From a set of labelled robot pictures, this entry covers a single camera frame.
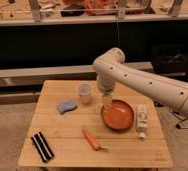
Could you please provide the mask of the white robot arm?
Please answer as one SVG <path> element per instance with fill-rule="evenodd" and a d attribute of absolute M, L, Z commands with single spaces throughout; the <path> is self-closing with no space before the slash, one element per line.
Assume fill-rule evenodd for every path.
<path fill-rule="evenodd" d="M 94 60 L 101 93 L 113 92 L 119 82 L 188 118 L 188 83 L 133 69 L 124 65 L 124 61 L 124 52 L 119 48 L 112 48 Z"/>

